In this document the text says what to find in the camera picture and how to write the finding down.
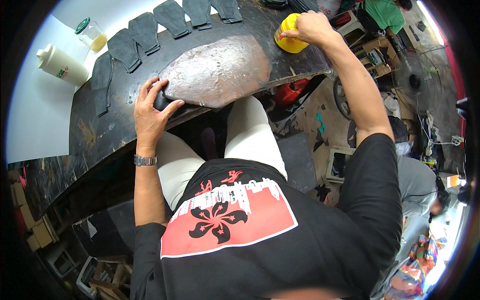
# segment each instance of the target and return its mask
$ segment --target white pants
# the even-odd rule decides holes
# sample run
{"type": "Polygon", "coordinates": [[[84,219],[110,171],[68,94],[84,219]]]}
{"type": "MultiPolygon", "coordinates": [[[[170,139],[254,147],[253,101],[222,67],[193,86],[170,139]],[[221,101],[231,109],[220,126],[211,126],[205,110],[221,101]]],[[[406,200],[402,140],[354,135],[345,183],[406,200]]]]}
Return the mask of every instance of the white pants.
{"type": "MultiPolygon", "coordinates": [[[[163,195],[175,210],[187,183],[205,162],[179,137],[164,132],[156,145],[163,195]]],[[[227,121],[225,158],[258,161],[287,172],[262,104],[253,96],[238,99],[227,121]]]]}

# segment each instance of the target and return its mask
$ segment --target glass jar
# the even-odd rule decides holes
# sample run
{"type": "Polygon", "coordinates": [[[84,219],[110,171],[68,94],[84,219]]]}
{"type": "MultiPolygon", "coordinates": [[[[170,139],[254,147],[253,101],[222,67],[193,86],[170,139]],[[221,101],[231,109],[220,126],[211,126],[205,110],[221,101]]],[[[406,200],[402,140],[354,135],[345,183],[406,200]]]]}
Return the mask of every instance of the glass jar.
{"type": "Polygon", "coordinates": [[[86,18],[78,24],[75,29],[75,34],[78,35],[78,39],[87,45],[92,51],[100,51],[107,43],[107,35],[98,26],[98,24],[86,18]]]}

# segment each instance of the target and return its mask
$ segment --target red graphic print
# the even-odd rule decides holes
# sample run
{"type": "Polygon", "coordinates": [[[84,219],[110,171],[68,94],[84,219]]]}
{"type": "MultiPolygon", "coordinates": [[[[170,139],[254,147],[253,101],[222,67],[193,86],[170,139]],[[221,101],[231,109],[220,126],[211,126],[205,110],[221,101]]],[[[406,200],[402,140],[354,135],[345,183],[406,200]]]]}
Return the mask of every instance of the red graphic print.
{"type": "Polygon", "coordinates": [[[201,195],[205,192],[209,192],[212,190],[212,182],[210,180],[208,180],[208,183],[207,183],[207,186],[204,187],[204,182],[202,181],[202,183],[200,183],[200,188],[202,189],[201,191],[199,191],[198,193],[195,194],[195,196],[198,196],[198,195],[201,195]]]}
{"type": "Polygon", "coordinates": [[[276,182],[268,179],[251,180],[247,184],[235,182],[232,186],[215,187],[180,206],[162,236],[160,258],[244,247],[297,225],[276,182]]]}
{"type": "Polygon", "coordinates": [[[237,178],[239,177],[239,175],[240,175],[241,173],[243,173],[243,172],[242,172],[242,171],[237,171],[237,172],[235,172],[235,170],[233,170],[233,171],[228,171],[228,175],[229,175],[230,177],[223,179],[221,182],[233,183],[235,180],[237,180],[237,178]]]}
{"type": "Polygon", "coordinates": [[[228,209],[228,202],[216,203],[211,214],[208,209],[200,209],[199,207],[192,209],[190,212],[192,216],[198,219],[206,220],[206,222],[198,222],[194,230],[190,230],[189,234],[192,238],[201,238],[212,227],[212,234],[218,239],[218,244],[225,243],[230,239],[230,230],[227,223],[235,224],[238,221],[247,222],[247,214],[243,210],[236,210],[226,214],[228,209]]]}

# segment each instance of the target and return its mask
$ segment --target wooden workbench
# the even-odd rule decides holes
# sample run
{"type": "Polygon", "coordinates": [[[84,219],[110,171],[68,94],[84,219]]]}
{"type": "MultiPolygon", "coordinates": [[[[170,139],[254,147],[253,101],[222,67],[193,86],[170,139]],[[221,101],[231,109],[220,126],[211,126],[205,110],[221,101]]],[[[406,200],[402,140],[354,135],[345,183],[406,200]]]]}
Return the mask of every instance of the wooden workbench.
{"type": "MultiPolygon", "coordinates": [[[[211,16],[213,28],[196,29],[178,40],[165,30],[158,34],[161,49],[146,56],[141,48],[142,64],[133,73],[114,61],[108,113],[98,118],[91,97],[90,82],[85,83],[73,98],[70,117],[70,154],[35,159],[28,162],[26,171],[28,204],[35,220],[56,201],[61,201],[82,181],[82,176],[133,149],[136,133],[133,119],[133,103],[139,87],[150,77],[157,75],[177,56],[193,47],[209,44],[227,36],[252,34],[262,45],[270,59],[271,75],[268,89],[333,69],[322,50],[310,45],[301,53],[290,54],[275,43],[274,32],[292,10],[274,10],[265,7],[260,0],[238,0],[243,22],[224,24],[218,14],[211,16]]],[[[167,101],[159,96],[157,109],[163,109],[167,101]]],[[[208,108],[184,105],[170,118],[167,129],[207,112],[208,108]]]]}

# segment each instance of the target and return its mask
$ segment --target wristwatch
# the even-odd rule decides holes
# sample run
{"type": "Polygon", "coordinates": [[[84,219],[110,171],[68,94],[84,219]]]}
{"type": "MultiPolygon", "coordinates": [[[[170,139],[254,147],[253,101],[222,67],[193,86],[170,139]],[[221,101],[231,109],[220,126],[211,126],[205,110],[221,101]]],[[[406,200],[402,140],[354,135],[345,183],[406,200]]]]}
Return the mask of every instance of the wristwatch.
{"type": "Polygon", "coordinates": [[[158,156],[155,155],[154,157],[141,157],[137,154],[133,155],[133,163],[137,166],[153,166],[156,165],[158,161],[158,156]]]}

